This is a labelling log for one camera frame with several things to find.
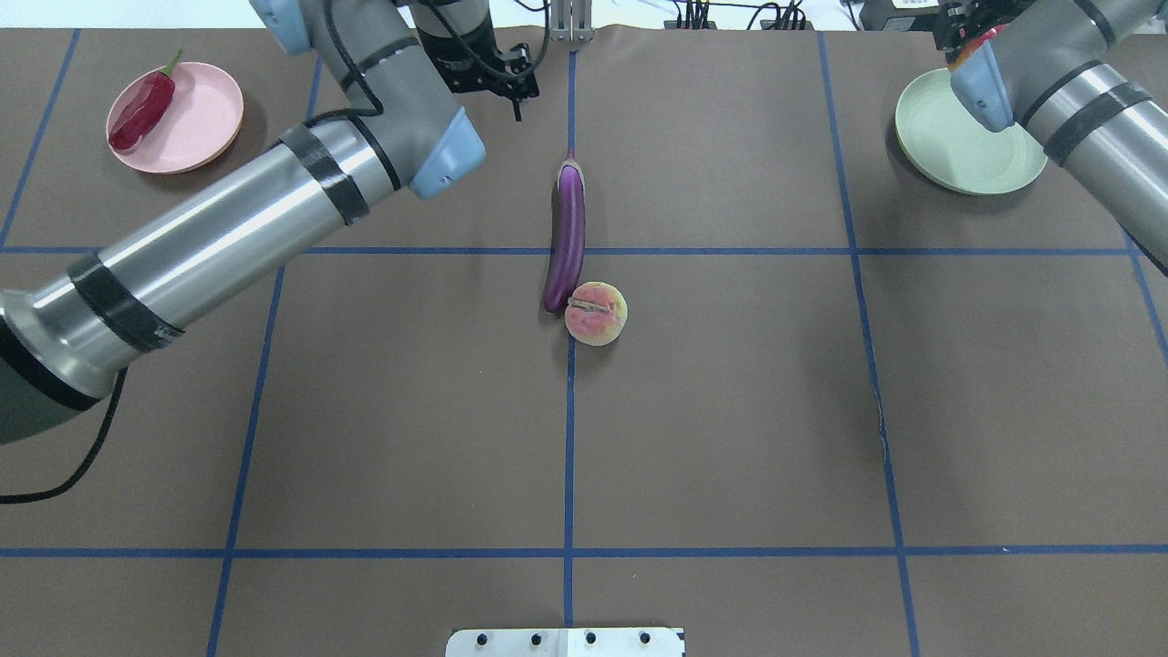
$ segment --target red chili pepper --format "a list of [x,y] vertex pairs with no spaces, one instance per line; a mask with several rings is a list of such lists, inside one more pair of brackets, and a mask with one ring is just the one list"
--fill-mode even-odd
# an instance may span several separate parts
[[151,71],[142,78],[134,99],[121,110],[118,120],[113,122],[110,146],[113,146],[114,151],[133,148],[162,119],[162,115],[174,99],[174,79],[171,78],[171,72],[181,56],[182,49],[179,49],[169,64]]

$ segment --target purple eggplant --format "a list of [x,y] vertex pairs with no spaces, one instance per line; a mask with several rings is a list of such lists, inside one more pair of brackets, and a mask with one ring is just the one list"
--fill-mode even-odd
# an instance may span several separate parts
[[562,312],[568,298],[576,290],[584,268],[584,175],[579,164],[569,154],[559,167],[556,181],[556,243],[543,285],[543,307]]

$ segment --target white bracket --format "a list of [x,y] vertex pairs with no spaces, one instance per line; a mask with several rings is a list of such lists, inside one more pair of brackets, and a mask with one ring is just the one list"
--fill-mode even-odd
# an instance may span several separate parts
[[592,41],[592,0],[548,0],[554,41]]
[[460,630],[446,657],[686,657],[686,632],[672,628]]

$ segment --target plate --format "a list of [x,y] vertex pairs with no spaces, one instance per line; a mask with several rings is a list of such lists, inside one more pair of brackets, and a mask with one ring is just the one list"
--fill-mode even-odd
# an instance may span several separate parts
[[964,194],[1021,189],[1047,166],[1042,146],[1022,126],[995,133],[969,116],[950,89],[948,69],[929,71],[904,89],[896,137],[920,173]]
[[[110,108],[103,139],[147,75],[126,87]],[[171,78],[174,101],[154,130],[128,153],[110,147],[126,166],[146,173],[182,173],[217,158],[239,134],[243,92],[227,71],[202,62],[181,62],[171,71]]]

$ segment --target pink plate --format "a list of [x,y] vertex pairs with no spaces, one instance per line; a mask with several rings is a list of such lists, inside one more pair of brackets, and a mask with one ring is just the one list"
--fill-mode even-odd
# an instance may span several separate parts
[[[138,171],[182,173],[201,167],[231,145],[243,124],[243,92],[223,69],[181,62],[171,77],[174,101],[154,130],[130,152],[119,153],[110,147],[113,157]],[[103,138],[109,137],[113,122],[133,99],[141,79],[126,87],[110,108]]]

